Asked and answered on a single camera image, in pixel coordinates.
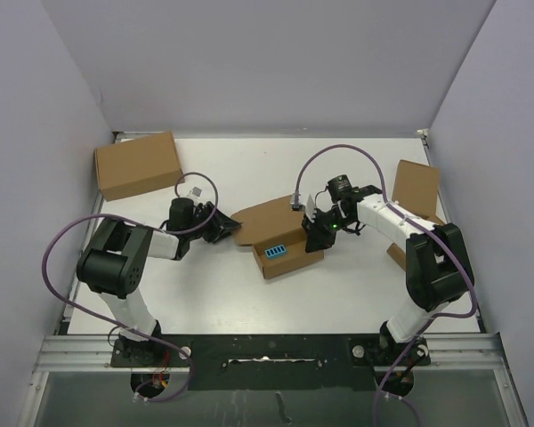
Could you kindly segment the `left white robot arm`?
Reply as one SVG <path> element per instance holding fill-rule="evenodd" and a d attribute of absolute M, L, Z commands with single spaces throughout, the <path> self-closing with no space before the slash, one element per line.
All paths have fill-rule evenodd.
<path fill-rule="evenodd" d="M 159 340 L 160 324 L 139 289 L 146 261 L 178 262 L 189 252 L 192 241 L 216 244 L 240 227 L 240 222 L 213 203 L 196 203 L 187 197 L 171 202 L 162 231 L 105 218 L 77 263 L 77 278 L 98 294 L 115 320 L 123 324 L 118 334 L 123 348 L 144 366 L 151 366 L 161 359 L 164 347 Z"/>

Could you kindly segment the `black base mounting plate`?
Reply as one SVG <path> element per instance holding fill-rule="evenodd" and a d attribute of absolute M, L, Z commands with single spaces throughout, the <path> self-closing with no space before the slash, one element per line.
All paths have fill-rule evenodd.
<path fill-rule="evenodd" d="M 132 387 L 156 397 L 174 374 L 189 391 L 372 391 L 383 380 L 412 387 L 414 367 L 431 363 L 425 339 L 396 343 L 382 334 L 166 334 L 169 349 L 117 338 L 110 364 L 130 368 Z"/>

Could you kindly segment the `blue plastic rack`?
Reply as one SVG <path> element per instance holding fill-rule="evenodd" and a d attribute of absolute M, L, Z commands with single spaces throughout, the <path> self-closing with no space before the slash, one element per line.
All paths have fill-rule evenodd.
<path fill-rule="evenodd" d="M 284 245 L 276 245 L 265 249 L 263 253 L 268 260 L 274 260 L 285 256 L 287 248 Z"/>

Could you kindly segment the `aluminium table frame rail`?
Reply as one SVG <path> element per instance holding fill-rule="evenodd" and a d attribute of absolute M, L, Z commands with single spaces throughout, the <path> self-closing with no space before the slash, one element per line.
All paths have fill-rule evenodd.
<path fill-rule="evenodd" d="M 118 133 L 113 145 L 124 141 L 145 138 L 158 133 Z M 322 149 L 328 145 L 344 144 L 360 147 L 377 159 L 380 157 L 384 160 L 382 170 L 386 180 L 392 182 L 392 162 L 401 160 L 404 156 L 407 159 L 419 160 L 430 163 L 430 153 L 427 145 L 426 132 L 418 131 L 417 136 L 393 136 L 393 137 L 291 137 L 291 136 L 227 136 L 227 137 L 178 137 L 176 146 L 184 155 L 184 167 L 194 165 L 193 157 L 196 156 L 197 149 L 210 149 L 213 154 L 220 153 L 222 148 L 242 149 L 244 158 L 251 158 L 252 154 L 260 154 L 259 149 L 265 148 L 275 150 L 273 153 L 283 153 L 286 156 L 293 155 L 292 152 L 300 148 Z M 380 274 L 388 273 L 385 262 L 379 264 L 376 270 Z M 386 277 L 389 281 L 384 282 L 384 291 L 395 291 L 392 282 L 393 275 Z M 503 417 L 509 426 L 529 426 L 526 415 L 523 412 L 522 403 L 518 396 L 513 376 L 510 372 L 508 361 L 502 340 L 497 334 L 484 333 L 455 333 L 449 331 L 448 327 L 455 326 L 457 323 L 442 322 L 443 329 L 440 333 L 433 328 L 433 333 L 425 333 L 424 339 L 428 340 L 431 364 L 429 366 L 415 367 L 416 372 L 419 370 L 432 372 L 461 372 L 467 371 L 490 371 L 491 381 L 496 385 L 496 391 L 501 403 L 500 413 L 505 413 Z M 112 367 L 109 364 L 110 345 L 116 339 L 115 336 L 104 338 L 101 334 L 56 334 L 46 336 L 43 340 L 42 347 L 38 353 L 38 360 L 34 368 L 35 373 L 93 373 L 93 372 L 110 372 L 110 373 L 148 373 L 147 367 Z M 28 403 L 34 411 L 32 416 L 29 415 L 30 409 L 23 409 L 22 421 L 19 426 L 30 426 L 37 423 L 37 403 Z"/>

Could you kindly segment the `cardboard box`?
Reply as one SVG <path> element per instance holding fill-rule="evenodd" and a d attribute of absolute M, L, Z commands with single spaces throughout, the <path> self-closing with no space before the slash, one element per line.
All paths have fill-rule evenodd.
<path fill-rule="evenodd" d="M 94 160 L 99 191 L 107 201 L 184 182 L 170 131 L 99 147 L 94 151 Z"/>
<path fill-rule="evenodd" d="M 439 218 L 437 215 L 432 215 L 426 217 L 425 219 L 437 225 L 445 224 L 444 220 Z M 406 255 L 401 247 L 397 246 L 395 243 L 391 243 L 386 252 L 402 270 L 406 270 Z"/>
<path fill-rule="evenodd" d="M 306 253 L 306 233 L 302 228 L 302 212 L 294 212 L 291 196 L 285 195 L 259 205 L 253 205 L 231 215 L 241 222 L 240 229 L 233 232 L 238 246 L 249 246 L 264 279 L 273 279 L 307 267 L 324 259 L 323 252 Z M 264 250 L 284 245 L 287 254 L 268 260 Z"/>
<path fill-rule="evenodd" d="M 424 219 L 437 212 L 439 168 L 408 160 L 398 163 L 391 200 Z"/>

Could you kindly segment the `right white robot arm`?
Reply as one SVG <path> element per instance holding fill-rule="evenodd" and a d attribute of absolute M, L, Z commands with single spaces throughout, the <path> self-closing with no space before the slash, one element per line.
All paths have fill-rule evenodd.
<path fill-rule="evenodd" d="M 405 287 L 408 297 L 401 308 L 380 328 L 379 356 L 395 364 L 407 357 L 409 342 L 462 295 L 473 290 L 473 275 L 462 233 L 453 223 L 425 220 L 402 208 L 374 185 L 353 187 L 345 175 L 328 181 L 332 202 L 327 211 L 309 196 L 303 210 L 305 251 L 331 248 L 336 233 L 360 234 L 370 227 L 389 238 L 405 256 Z"/>

